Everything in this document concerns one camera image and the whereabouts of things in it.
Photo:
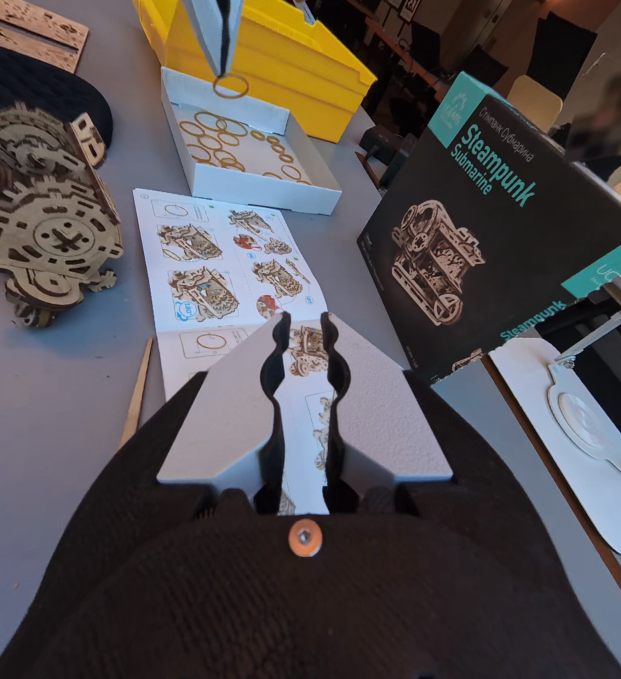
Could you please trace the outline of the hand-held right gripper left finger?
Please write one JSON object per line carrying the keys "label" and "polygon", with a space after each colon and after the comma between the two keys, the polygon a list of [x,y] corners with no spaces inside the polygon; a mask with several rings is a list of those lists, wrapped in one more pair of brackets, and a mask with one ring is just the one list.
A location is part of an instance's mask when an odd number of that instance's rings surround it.
{"label": "hand-held right gripper left finger", "polygon": [[285,443],[274,393],[284,380],[290,326],[288,312],[277,314],[190,381],[202,378],[159,483],[241,489],[259,513],[278,513]]}

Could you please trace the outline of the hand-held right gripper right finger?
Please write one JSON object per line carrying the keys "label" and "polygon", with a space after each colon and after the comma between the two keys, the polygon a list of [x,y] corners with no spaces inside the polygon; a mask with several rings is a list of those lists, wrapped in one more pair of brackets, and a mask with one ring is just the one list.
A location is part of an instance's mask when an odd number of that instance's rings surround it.
{"label": "hand-held right gripper right finger", "polygon": [[451,479],[401,367],[335,314],[322,313],[321,328],[335,390],[323,488],[329,512],[355,512],[373,488]]}

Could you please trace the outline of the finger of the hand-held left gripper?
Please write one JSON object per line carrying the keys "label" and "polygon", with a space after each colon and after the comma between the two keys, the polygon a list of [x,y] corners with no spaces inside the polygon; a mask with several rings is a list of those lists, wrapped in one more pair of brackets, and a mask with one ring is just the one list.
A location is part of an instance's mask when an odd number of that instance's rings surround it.
{"label": "finger of the hand-held left gripper", "polygon": [[228,1],[183,3],[212,72],[224,75],[228,62]]}
{"label": "finger of the hand-held left gripper", "polygon": [[223,2],[223,74],[230,72],[244,1]]}

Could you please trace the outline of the single tan rubber band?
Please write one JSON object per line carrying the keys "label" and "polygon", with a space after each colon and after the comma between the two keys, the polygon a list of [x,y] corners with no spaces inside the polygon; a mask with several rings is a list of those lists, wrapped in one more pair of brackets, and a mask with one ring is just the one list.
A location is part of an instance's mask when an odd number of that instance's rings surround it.
{"label": "single tan rubber band", "polygon": [[[221,84],[223,81],[229,81],[229,80],[236,80],[240,82],[241,84],[244,85],[244,89],[242,91],[235,90],[235,89],[228,89],[228,88],[221,88]],[[244,98],[248,96],[249,93],[249,82],[248,80],[241,74],[234,73],[234,72],[227,72],[222,75],[218,75],[215,77],[213,80],[213,92],[220,98],[224,98],[226,100],[237,100],[240,98]]]}

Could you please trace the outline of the white cardboard tray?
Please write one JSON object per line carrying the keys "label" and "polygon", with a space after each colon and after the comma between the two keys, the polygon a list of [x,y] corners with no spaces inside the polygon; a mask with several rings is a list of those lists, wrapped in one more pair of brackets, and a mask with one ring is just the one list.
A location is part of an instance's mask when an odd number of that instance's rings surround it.
{"label": "white cardboard tray", "polygon": [[[249,96],[226,100],[218,97],[204,80],[166,67],[161,72],[163,107],[193,196],[300,213],[332,214],[341,197],[340,185],[287,109]],[[283,135],[313,185],[196,163],[180,133],[178,115],[192,115],[198,110]]]}

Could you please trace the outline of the stacked yellow plastic bins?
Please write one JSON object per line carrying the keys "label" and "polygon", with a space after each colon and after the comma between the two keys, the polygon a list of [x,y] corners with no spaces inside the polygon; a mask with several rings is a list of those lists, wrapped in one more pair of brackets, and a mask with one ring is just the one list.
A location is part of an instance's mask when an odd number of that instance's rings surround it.
{"label": "stacked yellow plastic bins", "polygon": [[[214,76],[182,1],[133,1],[162,66]],[[245,1],[232,64],[252,97],[289,109],[309,137],[336,143],[376,76],[321,22],[285,1]]]}

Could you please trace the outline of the thin wooden stick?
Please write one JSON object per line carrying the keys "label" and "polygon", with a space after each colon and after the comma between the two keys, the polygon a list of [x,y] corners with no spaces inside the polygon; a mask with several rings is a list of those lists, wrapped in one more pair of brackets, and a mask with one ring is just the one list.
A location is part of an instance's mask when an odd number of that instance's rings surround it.
{"label": "thin wooden stick", "polygon": [[122,434],[119,440],[118,449],[126,445],[127,441],[132,438],[138,428],[140,413],[143,406],[143,397],[145,393],[146,375],[149,367],[151,357],[151,349],[153,346],[153,337],[150,337],[145,345],[145,351],[140,363],[140,368],[136,378],[133,394],[130,400],[128,413],[123,426]]}

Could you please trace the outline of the group of tan rubber bands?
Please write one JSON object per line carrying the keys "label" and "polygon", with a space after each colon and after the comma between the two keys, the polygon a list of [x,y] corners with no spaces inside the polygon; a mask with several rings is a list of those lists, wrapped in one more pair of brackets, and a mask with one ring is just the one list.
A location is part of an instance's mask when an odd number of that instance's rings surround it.
{"label": "group of tan rubber bands", "polygon": [[198,164],[313,185],[281,134],[250,128],[204,110],[179,114],[178,118],[183,140]]}

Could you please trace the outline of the illustrated instruction booklet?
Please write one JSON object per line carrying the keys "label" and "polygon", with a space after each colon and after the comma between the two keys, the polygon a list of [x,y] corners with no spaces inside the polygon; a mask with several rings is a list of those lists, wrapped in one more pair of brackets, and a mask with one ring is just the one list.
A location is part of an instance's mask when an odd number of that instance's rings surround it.
{"label": "illustrated instruction booklet", "polygon": [[275,393],[285,439],[282,515],[328,514],[330,410],[322,290],[279,210],[134,190],[167,399],[282,312]]}

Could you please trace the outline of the black puzzle kit box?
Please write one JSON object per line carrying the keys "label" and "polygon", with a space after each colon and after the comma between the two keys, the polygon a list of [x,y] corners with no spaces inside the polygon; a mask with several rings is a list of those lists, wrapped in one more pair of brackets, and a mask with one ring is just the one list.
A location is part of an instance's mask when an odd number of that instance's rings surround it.
{"label": "black puzzle kit box", "polygon": [[568,281],[585,297],[551,320],[502,333],[501,344],[515,338],[543,339],[557,354],[569,353],[560,368],[575,373],[621,433],[621,246]]}
{"label": "black puzzle kit box", "polygon": [[621,196],[461,72],[357,245],[412,370],[434,382],[586,296]]}

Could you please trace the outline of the laser-cut wooden parts sheet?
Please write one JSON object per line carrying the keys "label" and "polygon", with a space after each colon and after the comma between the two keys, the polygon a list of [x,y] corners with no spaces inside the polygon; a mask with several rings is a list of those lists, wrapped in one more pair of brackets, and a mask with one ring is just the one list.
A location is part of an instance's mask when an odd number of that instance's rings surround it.
{"label": "laser-cut wooden parts sheet", "polygon": [[76,73],[89,29],[25,1],[0,1],[0,47]]}

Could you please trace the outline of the black quilted pad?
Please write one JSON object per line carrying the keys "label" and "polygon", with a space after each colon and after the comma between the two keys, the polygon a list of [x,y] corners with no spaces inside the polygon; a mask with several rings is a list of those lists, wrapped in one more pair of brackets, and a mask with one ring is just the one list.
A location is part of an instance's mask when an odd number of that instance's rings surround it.
{"label": "black quilted pad", "polygon": [[20,101],[61,121],[86,112],[107,147],[113,137],[113,116],[107,100],[77,75],[0,47],[0,109]]}

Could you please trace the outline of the small black box device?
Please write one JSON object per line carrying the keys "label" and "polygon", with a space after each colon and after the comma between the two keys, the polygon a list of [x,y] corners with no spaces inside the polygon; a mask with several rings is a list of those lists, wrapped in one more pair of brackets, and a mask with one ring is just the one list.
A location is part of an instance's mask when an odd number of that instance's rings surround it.
{"label": "small black box device", "polygon": [[[364,132],[359,146],[366,151],[366,155],[357,152],[356,156],[378,190],[389,188],[413,151],[417,140],[418,138],[413,134],[400,137],[383,125],[375,125]],[[369,164],[370,158],[376,158],[386,166],[380,178],[376,176]]]}

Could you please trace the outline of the wooden mechanical model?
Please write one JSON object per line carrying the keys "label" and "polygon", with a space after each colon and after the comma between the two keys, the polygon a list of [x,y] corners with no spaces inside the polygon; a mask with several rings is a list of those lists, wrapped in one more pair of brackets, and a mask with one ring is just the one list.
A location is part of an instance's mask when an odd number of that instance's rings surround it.
{"label": "wooden mechanical model", "polygon": [[27,326],[46,328],[114,286],[120,220],[96,167],[106,146],[86,113],[73,122],[24,103],[0,109],[0,270]]}

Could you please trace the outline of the beige chair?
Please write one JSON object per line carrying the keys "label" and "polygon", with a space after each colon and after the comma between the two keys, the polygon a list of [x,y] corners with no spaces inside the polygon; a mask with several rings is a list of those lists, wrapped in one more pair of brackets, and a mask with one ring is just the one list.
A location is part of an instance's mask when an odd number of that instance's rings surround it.
{"label": "beige chair", "polygon": [[514,81],[507,101],[544,133],[552,128],[563,107],[561,97],[527,75],[520,75]]}

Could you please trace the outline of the white flat base plate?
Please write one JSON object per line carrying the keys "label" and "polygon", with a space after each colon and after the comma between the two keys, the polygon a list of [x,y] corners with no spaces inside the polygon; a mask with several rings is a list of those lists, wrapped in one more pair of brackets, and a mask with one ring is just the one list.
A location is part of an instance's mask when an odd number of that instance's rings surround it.
{"label": "white flat base plate", "polygon": [[557,356],[531,337],[490,353],[596,530],[621,555],[621,432]]}

